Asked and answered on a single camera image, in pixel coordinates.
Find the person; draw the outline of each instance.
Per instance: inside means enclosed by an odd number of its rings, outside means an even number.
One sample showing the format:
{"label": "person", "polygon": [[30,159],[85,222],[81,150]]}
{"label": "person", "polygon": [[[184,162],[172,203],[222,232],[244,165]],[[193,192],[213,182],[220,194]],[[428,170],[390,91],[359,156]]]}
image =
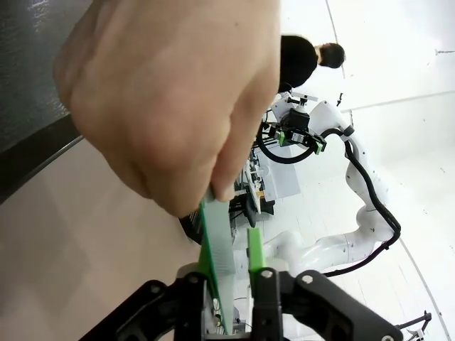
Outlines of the person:
{"label": "person", "polygon": [[172,215],[209,185],[227,201],[277,93],[279,2],[92,0],[54,63],[60,100],[119,178]]}
{"label": "person", "polygon": [[337,69],[345,59],[345,51],[337,43],[313,46],[301,36],[282,36],[278,92],[304,84],[317,65]]}

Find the black shirt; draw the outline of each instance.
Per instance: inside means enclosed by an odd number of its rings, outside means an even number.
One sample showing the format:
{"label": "black shirt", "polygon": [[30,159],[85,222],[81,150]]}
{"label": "black shirt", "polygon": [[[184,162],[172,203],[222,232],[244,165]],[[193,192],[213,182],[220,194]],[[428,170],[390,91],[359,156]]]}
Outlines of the black shirt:
{"label": "black shirt", "polygon": [[318,65],[318,55],[313,44],[298,36],[282,36],[279,90],[299,87],[310,78]]}

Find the green object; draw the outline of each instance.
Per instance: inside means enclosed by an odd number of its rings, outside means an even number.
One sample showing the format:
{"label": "green object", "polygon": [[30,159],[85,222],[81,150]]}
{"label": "green object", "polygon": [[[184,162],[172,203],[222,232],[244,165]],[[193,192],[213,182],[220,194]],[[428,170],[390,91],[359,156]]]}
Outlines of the green object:
{"label": "green object", "polygon": [[204,237],[198,270],[208,277],[212,298],[220,302],[220,314],[227,334],[234,320],[235,262],[229,221],[229,203],[217,201],[209,190],[200,205]]}
{"label": "green object", "polygon": [[250,254],[250,283],[252,292],[255,292],[254,274],[266,266],[262,250],[262,235],[259,229],[248,229],[248,251]]}
{"label": "green object", "polygon": [[316,155],[319,155],[319,153],[322,151],[322,143],[321,142],[316,142],[316,151],[314,152]]}
{"label": "green object", "polygon": [[278,138],[278,144],[280,146],[283,146],[285,138],[286,138],[286,135],[284,134],[284,132],[280,131],[279,132],[279,138]]}

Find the beige surface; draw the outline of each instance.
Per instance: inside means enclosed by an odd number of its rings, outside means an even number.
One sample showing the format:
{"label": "beige surface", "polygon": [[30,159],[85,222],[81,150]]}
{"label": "beige surface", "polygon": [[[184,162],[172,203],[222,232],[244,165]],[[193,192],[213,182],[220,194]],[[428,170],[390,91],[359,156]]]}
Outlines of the beige surface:
{"label": "beige surface", "polygon": [[0,206],[0,340],[78,340],[197,256],[178,220],[82,141]]}

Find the black hose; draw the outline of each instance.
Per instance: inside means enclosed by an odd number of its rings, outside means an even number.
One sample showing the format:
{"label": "black hose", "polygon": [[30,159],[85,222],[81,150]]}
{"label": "black hose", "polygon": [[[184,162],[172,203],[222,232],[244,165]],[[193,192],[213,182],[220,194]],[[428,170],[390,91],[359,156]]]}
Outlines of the black hose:
{"label": "black hose", "polygon": [[281,156],[275,155],[264,144],[264,139],[262,137],[262,127],[263,127],[263,124],[261,123],[261,126],[259,127],[259,130],[257,131],[257,135],[256,135],[256,144],[259,147],[259,149],[264,153],[264,155],[272,161],[275,161],[277,163],[283,163],[285,165],[291,165],[293,163],[297,163],[302,160],[305,160],[314,152],[314,150],[312,148],[308,148],[302,154],[300,154],[298,156],[293,156],[291,158],[283,158]]}
{"label": "black hose", "polygon": [[[331,135],[331,134],[336,134],[338,136],[342,136],[343,132],[338,129],[328,129],[325,132],[323,132],[321,135],[322,135],[322,137],[326,138],[328,135]],[[354,165],[355,169],[357,169],[359,174],[362,176],[363,180],[365,181],[365,184],[367,185],[368,194],[370,196],[371,203],[373,204],[375,209],[379,212],[379,214],[382,216],[382,218],[384,218],[386,223],[389,224],[390,228],[392,228],[394,234],[393,234],[392,238],[390,238],[388,241],[382,243],[375,251],[373,251],[364,260],[358,262],[355,265],[349,266],[348,268],[345,268],[345,269],[327,272],[324,274],[327,277],[333,277],[333,276],[347,274],[349,272],[352,272],[352,271],[359,269],[362,266],[370,263],[382,251],[389,249],[390,245],[394,244],[400,238],[400,235],[401,235],[400,223],[395,219],[395,217],[392,215],[392,213],[390,213],[390,211],[386,208],[386,206],[384,206],[384,204],[382,204],[381,201],[379,200],[378,196],[376,195],[373,182],[372,182],[370,176],[368,175],[368,172],[364,169],[364,167],[357,160],[357,158],[355,158],[350,142],[346,141],[344,144],[345,144],[345,148],[346,148],[346,158]]]}

